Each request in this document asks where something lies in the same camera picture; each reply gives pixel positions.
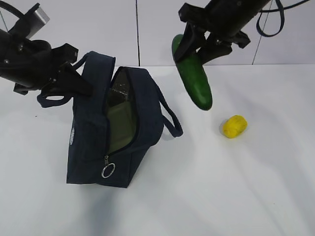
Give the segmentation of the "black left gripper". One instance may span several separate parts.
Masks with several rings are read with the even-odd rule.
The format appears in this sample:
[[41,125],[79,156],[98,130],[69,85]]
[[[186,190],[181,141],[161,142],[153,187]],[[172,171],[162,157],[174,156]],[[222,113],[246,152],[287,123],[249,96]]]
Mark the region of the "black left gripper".
[[68,43],[41,52],[37,58],[13,66],[13,91],[26,95],[30,90],[53,90],[59,94],[90,96],[93,86],[71,65],[79,50]]

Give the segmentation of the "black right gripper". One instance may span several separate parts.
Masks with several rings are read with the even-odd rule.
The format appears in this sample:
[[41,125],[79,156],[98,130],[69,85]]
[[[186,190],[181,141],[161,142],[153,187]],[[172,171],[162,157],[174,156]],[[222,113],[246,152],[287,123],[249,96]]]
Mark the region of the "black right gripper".
[[[179,17],[186,23],[184,34],[175,51],[175,61],[182,61],[196,52],[202,65],[229,55],[231,43],[245,48],[251,41],[241,29],[248,23],[244,2],[210,2],[204,8],[188,3],[179,10]],[[205,32],[215,36],[206,40]]]

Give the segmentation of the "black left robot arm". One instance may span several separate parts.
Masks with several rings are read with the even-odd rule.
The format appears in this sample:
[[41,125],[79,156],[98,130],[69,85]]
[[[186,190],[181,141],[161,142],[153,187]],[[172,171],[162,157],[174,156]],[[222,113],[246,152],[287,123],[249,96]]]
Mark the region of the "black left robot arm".
[[14,82],[14,92],[39,90],[44,96],[86,95],[93,86],[76,71],[78,49],[68,43],[52,48],[44,40],[29,40],[0,32],[0,76]]

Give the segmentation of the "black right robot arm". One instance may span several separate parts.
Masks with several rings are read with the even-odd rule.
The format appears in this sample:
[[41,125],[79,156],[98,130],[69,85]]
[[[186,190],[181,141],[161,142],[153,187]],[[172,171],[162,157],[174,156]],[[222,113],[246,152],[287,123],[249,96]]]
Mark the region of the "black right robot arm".
[[242,28],[268,3],[266,0],[211,0],[205,7],[184,3],[178,11],[186,28],[174,53],[176,63],[196,53],[200,63],[229,55],[232,44],[245,48]]

